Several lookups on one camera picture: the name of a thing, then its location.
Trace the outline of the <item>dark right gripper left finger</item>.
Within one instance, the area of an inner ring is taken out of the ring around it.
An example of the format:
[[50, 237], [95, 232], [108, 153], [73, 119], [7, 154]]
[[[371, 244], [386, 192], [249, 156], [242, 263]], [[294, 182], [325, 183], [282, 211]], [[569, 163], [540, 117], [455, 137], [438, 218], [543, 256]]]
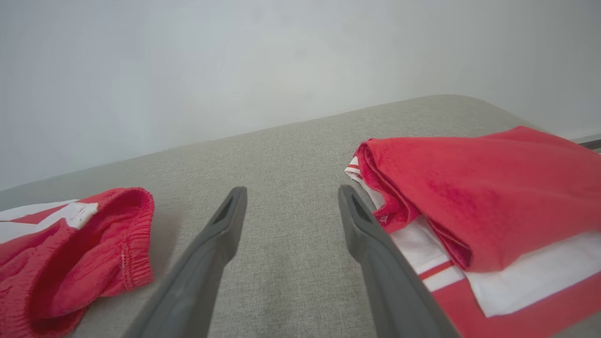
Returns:
[[126, 338], [206, 338], [223, 270], [236, 255], [247, 189], [233, 188], [166, 274]]

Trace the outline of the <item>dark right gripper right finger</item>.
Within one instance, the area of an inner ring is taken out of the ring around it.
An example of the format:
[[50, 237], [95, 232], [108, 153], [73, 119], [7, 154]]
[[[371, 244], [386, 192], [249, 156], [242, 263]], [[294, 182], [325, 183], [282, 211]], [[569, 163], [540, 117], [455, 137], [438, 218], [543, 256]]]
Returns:
[[458, 338], [460, 333], [350, 185], [338, 190], [348, 252], [359, 263], [379, 338]]

